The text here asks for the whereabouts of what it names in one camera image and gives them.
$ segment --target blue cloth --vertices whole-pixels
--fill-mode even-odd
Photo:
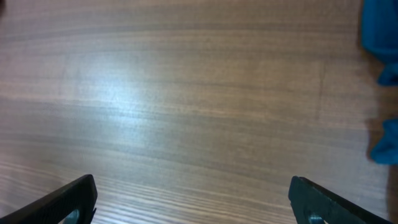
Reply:
[[[398,85],[398,0],[365,0],[362,45],[386,66],[380,85]],[[398,164],[398,119],[385,121],[384,137],[371,157],[381,164]]]

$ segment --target wood grain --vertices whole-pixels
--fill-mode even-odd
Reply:
[[[93,223],[291,224],[300,175],[398,222],[360,0],[6,4],[0,215],[91,173]]]

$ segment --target black object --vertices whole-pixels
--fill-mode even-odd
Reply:
[[[298,224],[392,224],[304,177],[293,177],[289,200]]]
[[[0,224],[89,224],[95,213],[97,190],[92,175],[61,187],[0,219]]]

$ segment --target wooden surface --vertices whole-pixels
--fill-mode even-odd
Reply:
[[[360,0],[9,0],[0,215],[91,173],[93,223],[295,223],[305,176],[398,222],[396,88]]]

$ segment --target blue fabric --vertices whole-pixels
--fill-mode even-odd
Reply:
[[[380,85],[398,85],[398,0],[364,0],[362,45],[383,62]],[[372,150],[380,164],[398,164],[398,119],[383,123],[384,137]]]

